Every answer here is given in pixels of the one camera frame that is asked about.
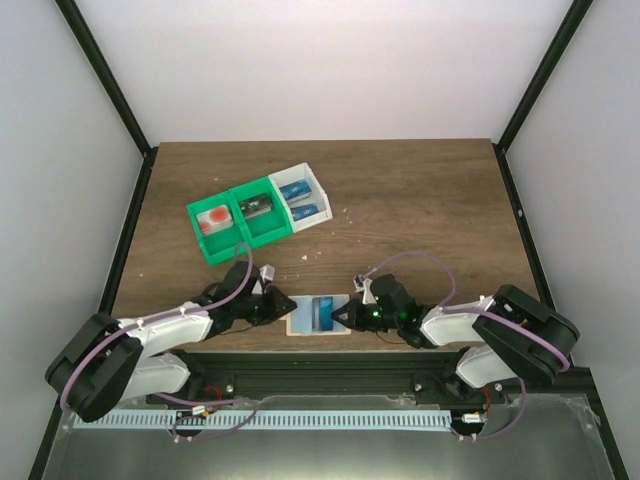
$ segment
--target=black frame edge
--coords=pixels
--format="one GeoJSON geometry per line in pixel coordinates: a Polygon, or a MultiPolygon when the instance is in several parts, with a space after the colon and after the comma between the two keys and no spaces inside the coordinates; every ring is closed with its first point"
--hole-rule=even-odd
{"type": "Polygon", "coordinates": [[[38,453],[33,461],[33,465],[31,466],[29,480],[40,480],[44,476],[47,463],[49,462],[49,454],[53,448],[53,442],[56,438],[58,425],[60,424],[61,419],[62,409],[56,401],[53,411],[51,412],[51,416],[49,417],[49,423],[47,423],[47,428],[44,431],[42,442],[40,442],[40,448],[38,448],[38,453]]]}
{"type": "Polygon", "coordinates": [[[140,216],[140,210],[142,209],[142,202],[144,196],[147,193],[147,186],[149,180],[151,180],[151,172],[153,171],[153,164],[156,161],[158,155],[158,147],[151,149],[150,154],[145,157],[140,167],[140,174],[136,181],[136,186],[131,197],[131,203],[129,204],[129,210],[122,226],[122,232],[120,233],[120,239],[118,240],[118,246],[116,247],[116,253],[111,263],[111,269],[109,270],[109,276],[107,277],[107,283],[104,287],[102,299],[98,310],[100,312],[111,313],[113,305],[116,301],[116,295],[118,294],[118,287],[120,286],[120,279],[122,278],[122,272],[124,271],[125,263],[127,262],[127,256],[129,255],[129,248],[131,247],[131,241],[133,240],[133,233],[135,232],[136,225],[138,224],[138,217],[140,216]]]}
{"type": "Polygon", "coordinates": [[[520,131],[520,128],[522,128],[529,112],[536,103],[544,86],[547,84],[549,77],[551,77],[553,70],[556,68],[558,61],[569,45],[574,33],[578,30],[582,19],[587,14],[592,3],[593,0],[573,0],[553,40],[551,40],[549,48],[544,54],[544,57],[542,57],[529,86],[525,90],[520,103],[516,107],[515,112],[513,112],[502,137],[500,137],[498,145],[505,152],[511,147],[516,135],[520,131]]]}
{"type": "Polygon", "coordinates": [[[89,63],[91,63],[107,95],[109,95],[111,103],[113,103],[113,106],[120,115],[122,122],[129,131],[138,150],[140,150],[143,156],[149,155],[151,153],[151,145],[149,145],[136,117],[133,115],[127,99],[124,97],[122,90],[120,90],[120,86],[102,55],[100,47],[93,37],[87,22],[85,22],[82,13],[80,13],[80,9],[75,0],[56,0],[56,4],[69,24],[76,40],[78,40],[80,47],[82,47],[89,63]]]}
{"type": "Polygon", "coordinates": [[[529,260],[529,268],[531,269],[533,281],[535,282],[536,289],[538,290],[538,296],[542,303],[555,310],[556,307],[553,302],[553,297],[551,296],[551,290],[549,289],[547,278],[544,275],[544,270],[542,268],[542,263],[540,262],[540,257],[538,256],[538,251],[536,250],[536,245],[533,241],[533,237],[531,236],[527,217],[522,208],[522,203],[520,203],[520,196],[518,195],[516,184],[513,181],[513,176],[511,175],[507,156],[500,146],[494,144],[493,149],[496,155],[496,160],[498,161],[500,173],[502,174],[505,189],[507,190],[507,196],[509,197],[509,202],[513,209],[513,215],[515,216],[516,224],[520,231],[520,238],[522,239],[524,251],[527,254],[527,259],[529,260]]]}

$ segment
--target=red item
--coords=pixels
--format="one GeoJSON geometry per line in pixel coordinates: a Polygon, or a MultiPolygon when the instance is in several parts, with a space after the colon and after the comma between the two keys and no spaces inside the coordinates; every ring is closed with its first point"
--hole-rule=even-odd
{"type": "Polygon", "coordinates": [[[209,218],[216,223],[224,222],[229,218],[229,209],[227,207],[216,207],[209,212],[209,218]]]}
{"type": "Polygon", "coordinates": [[[198,226],[200,227],[202,233],[207,233],[209,230],[211,230],[211,224],[208,222],[198,222],[198,226]]]}

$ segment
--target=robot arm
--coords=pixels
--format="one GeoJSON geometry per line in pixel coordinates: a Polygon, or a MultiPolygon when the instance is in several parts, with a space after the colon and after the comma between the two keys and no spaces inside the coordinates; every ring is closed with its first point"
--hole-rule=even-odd
{"type": "Polygon", "coordinates": [[[484,344],[461,350],[455,373],[443,378],[458,398],[514,377],[534,384],[553,382],[568,368],[567,357],[580,336],[569,320],[513,285],[477,302],[443,308],[418,305],[391,274],[373,281],[356,277],[354,284],[362,299],[353,298],[332,314],[348,328],[396,329],[414,348],[484,344]]]}
{"type": "Polygon", "coordinates": [[[200,377],[192,375],[199,366],[186,354],[163,352],[219,335],[237,318],[252,326],[268,325],[297,307],[271,283],[273,267],[265,266],[252,269],[249,281],[233,300],[204,309],[240,288],[247,268],[247,262],[236,262],[222,282],[168,312],[123,319],[96,313],[49,366],[45,379],[62,394],[80,362],[96,345],[107,336],[128,330],[91,359],[69,391],[69,406],[84,421],[92,422],[128,398],[178,391],[191,397],[201,388],[197,384],[200,377]]]}

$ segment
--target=card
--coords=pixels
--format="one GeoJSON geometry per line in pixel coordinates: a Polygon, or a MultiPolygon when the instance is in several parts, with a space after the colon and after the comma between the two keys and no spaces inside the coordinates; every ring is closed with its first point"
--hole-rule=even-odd
{"type": "Polygon", "coordinates": [[[349,335],[344,325],[331,319],[331,312],[346,305],[349,295],[303,295],[291,297],[298,304],[282,320],[287,322],[287,335],[349,335]]]}

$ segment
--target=blue item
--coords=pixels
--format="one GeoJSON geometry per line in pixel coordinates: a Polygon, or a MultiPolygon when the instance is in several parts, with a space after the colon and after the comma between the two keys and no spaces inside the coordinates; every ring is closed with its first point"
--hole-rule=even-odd
{"type": "Polygon", "coordinates": [[[291,216],[293,217],[293,221],[297,222],[303,218],[315,215],[319,211],[320,210],[318,210],[318,206],[315,203],[310,203],[309,205],[302,205],[301,207],[293,207],[291,209],[291,216]]]}
{"type": "Polygon", "coordinates": [[[313,330],[330,332],[333,330],[333,297],[316,297],[311,302],[313,330]]]}
{"type": "Polygon", "coordinates": [[[284,187],[280,187],[280,192],[287,203],[297,202],[311,195],[311,187],[306,180],[298,180],[284,187]]]}

